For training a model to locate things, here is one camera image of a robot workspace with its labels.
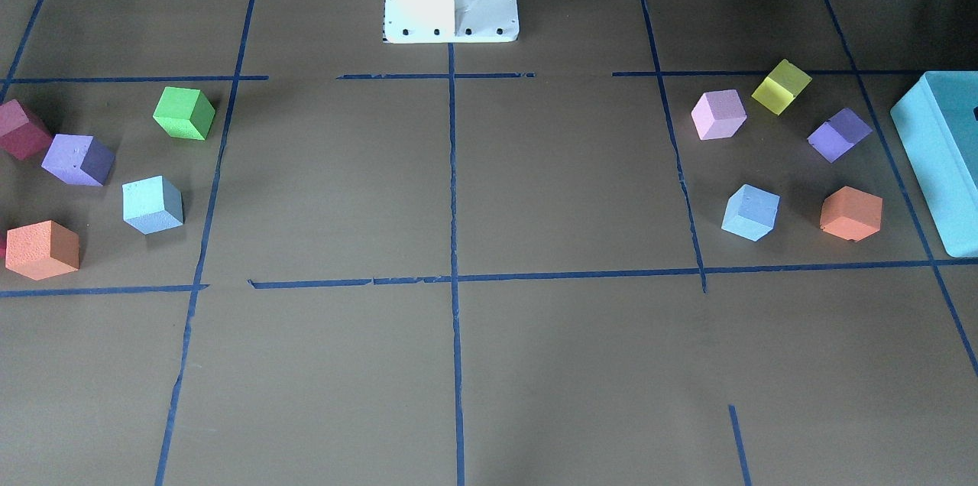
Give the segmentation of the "purple foam block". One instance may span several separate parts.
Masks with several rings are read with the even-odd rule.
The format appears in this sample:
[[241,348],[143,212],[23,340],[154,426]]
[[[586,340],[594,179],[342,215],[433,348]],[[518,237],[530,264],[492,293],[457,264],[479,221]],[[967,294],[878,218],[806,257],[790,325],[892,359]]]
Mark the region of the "purple foam block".
[[829,163],[851,151],[873,129],[851,108],[843,108],[818,126],[807,142]]
[[65,184],[104,186],[115,153],[88,135],[56,134],[41,166]]

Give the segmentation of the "orange foam block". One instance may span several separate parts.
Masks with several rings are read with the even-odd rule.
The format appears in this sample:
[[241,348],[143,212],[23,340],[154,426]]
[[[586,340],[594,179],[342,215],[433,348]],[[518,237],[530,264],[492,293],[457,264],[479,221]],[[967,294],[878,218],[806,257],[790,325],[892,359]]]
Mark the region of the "orange foam block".
[[881,229],[883,198],[843,186],[822,202],[818,225],[836,238],[860,241]]
[[32,280],[77,271],[78,235],[51,220],[12,228],[6,235],[5,267]]

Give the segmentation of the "dark red foam block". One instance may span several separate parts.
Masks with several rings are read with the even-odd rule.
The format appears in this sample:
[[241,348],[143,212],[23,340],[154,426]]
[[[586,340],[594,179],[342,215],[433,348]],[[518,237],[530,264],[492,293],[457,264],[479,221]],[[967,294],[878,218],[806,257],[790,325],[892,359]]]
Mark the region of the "dark red foam block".
[[20,103],[11,99],[1,106],[1,147],[15,159],[27,160],[46,151],[53,142],[53,135],[39,117]]

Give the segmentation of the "teal plastic bin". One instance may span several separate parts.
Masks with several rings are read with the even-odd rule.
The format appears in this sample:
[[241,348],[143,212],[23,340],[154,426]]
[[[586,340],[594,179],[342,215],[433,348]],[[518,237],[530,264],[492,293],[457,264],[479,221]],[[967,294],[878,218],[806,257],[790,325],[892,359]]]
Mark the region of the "teal plastic bin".
[[977,73],[927,71],[891,109],[950,256],[977,255]]

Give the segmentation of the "light blue foam block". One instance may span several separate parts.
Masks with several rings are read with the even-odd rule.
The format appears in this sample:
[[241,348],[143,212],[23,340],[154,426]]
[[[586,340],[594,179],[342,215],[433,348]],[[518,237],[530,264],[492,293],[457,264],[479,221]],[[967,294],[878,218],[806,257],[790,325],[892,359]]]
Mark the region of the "light blue foam block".
[[745,183],[727,201],[721,228],[758,241],[775,228],[780,196]]
[[149,235],[184,225],[182,193],[165,177],[147,177],[121,189],[123,221],[137,231]]

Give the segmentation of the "yellow foam block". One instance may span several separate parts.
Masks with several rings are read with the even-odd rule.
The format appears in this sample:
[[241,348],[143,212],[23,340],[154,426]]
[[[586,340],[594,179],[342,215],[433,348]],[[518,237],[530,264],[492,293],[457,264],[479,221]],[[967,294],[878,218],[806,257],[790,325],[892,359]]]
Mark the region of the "yellow foam block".
[[752,99],[769,112],[780,115],[811,83],[811,76],[787,59],[782,59],[752,92]]

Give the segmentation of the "green foam block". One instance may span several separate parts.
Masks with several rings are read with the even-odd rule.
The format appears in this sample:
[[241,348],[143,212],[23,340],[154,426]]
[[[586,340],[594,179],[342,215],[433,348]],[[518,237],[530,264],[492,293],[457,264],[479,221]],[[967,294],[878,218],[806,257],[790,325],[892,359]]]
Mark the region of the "green foam block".
[[169,137],[204,141],[215,117],[215,108],[202,90],[165,86],[151,117]]

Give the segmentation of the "pink foam block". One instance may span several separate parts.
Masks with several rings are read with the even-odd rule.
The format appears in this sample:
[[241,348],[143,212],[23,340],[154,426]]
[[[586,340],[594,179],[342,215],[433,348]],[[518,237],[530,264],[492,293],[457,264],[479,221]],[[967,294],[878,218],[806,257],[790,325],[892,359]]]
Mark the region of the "pink foam block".
[[691,110],[699,139],[730,138],[747,120],[743,100],[736,89],[703,92]]

